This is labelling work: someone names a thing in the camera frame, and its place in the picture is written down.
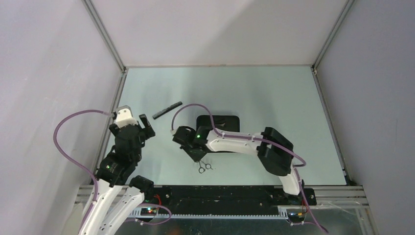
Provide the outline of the black zippered tool case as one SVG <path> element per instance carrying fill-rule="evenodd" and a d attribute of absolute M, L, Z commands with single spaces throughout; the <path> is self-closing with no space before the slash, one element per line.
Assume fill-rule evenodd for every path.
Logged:
<path fill-rule="evenodd" d="M 235 115 L 213 115 L 214 126 L 217 129 L 240 132 L 240 118 Z M 200 115 L 196 118 L 196 127 L 201 126 L 212 128 L 209 115 Z"/>

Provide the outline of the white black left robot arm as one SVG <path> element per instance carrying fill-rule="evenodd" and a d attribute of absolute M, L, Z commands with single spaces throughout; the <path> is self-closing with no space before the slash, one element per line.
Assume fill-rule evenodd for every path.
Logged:
<path fill-rule="evenodd" d="M 142 159 L 145 142 L 155 136 L 147 116 L 141 114 L 139 124 L 125 105 L 115 110 L 113 119 L 109 130 L 115 143 L 95 174 L 97 181 L 88 200 L 91 207 L 83 213 L 81 235 L 115 234 L 139 204 L 149 204 L 155 197 L 153 181 L 136 176 L 127 183 Z"/>

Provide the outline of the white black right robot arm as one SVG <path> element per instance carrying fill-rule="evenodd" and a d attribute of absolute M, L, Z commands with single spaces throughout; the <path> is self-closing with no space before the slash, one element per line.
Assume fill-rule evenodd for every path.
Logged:
<path fill-rule="evenodd" d="M 304 199 L 293 164 L 293 145 L 275 129 L 242 133 L 196 117 L 178 115 L 153 122 L 156 135 L 147 140 L 134 171 L 156 185 L 247 186 L 282 185 L 292 205 Z"/>

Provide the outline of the black hair comb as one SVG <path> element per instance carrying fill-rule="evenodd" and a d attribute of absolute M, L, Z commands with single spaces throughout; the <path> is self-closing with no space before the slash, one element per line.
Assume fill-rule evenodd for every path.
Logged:
<path fill-rule="evenodd" d="M 165 115 L 166 113 L 174 110 L 175 108 L 180 107 L 182 104 L 183 103 L 181 101 L 176 102 L 176 103 L 174 103 L 174 104 L 172 104 L 172 105 L 170 105 L 170 106 L 162 109 L 161 111 L 155 113 L 154 115 L 152 115 L 152 118 L 154 120 L 156 120 L 156 119 L 160 118 L 161 116 Z"/>

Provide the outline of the silver hair scissors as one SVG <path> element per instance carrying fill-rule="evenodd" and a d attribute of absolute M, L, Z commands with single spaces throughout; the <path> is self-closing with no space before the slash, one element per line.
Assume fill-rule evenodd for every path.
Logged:
<path fill-rule="evenodd" d="M 202 160 L 197 161 L 197 164 L 199 165 L 198 172 L 199 174 L 203 174 L 207 170 L 214 170 L 212 165 L 210 163 L 205 163 Z"/>

